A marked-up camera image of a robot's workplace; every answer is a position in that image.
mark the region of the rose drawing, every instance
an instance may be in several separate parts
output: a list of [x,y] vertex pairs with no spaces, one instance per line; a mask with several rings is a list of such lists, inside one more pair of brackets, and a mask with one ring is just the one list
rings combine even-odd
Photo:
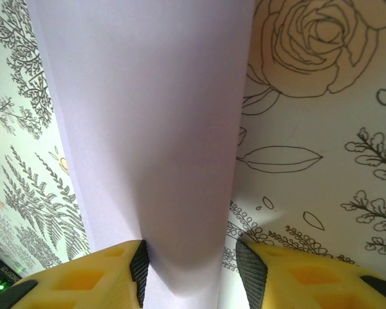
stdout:
[[369,65],[386,0],[258,0],[248,77],[289,97],[351,86]]

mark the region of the fern drawing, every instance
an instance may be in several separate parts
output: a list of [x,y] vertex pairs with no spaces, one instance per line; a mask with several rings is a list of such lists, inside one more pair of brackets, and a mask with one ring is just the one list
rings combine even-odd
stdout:
[[[6,156],[8,168],[2,167],[7,179],[6,204],[30,223],[32,231],[37,231],[44,239],[50,240],[54,248],[58,248],[60,242],[64,243],[69,260],[88,254],[89,246],[82,217],[76,196],[70,192],[70,187],[64,185],[62,178],[36,155],[52,177],[53,185],[40,182],[39,175],[26,165],[13,146],[11,148],[18,168]],[[20,233],[31,235],[32,231],[21,230]]]

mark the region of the black rubber pad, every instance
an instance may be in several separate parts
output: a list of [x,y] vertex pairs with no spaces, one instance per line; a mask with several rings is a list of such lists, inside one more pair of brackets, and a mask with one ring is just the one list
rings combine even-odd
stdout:
[[373,276],[362,276],[360,277],[368,285],[378,291],[381,295],[386,297],[386,281],[373,277]]
[[268,267],[245,243],[236,243],[236,261],[250,309],[261,309],[268,277]]
[[149,254],[147,252],[146,241],[142,240],[130,263],[131,277],[137,284],[137,299],[139,300],[140,308],[143,308],[148,270]]
[[36,280],[28,280],[14,285],[0,293],[0,309],[10,309],[38,284]]

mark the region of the paper roll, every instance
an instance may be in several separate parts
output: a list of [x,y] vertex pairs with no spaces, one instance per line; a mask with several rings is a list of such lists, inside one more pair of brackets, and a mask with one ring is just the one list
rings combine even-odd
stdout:
[[27,3],[92,250],[145,238],[145,308],[215,308],[253,1]]

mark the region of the floral wallpaper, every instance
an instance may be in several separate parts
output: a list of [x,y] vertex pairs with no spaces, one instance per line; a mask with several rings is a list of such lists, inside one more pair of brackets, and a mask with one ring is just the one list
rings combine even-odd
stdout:
[[235,242],[386,278],[386,0],[256,0],[219,308]]
[[88,253],[26,3],[0,0],[0,258],[27,276]]

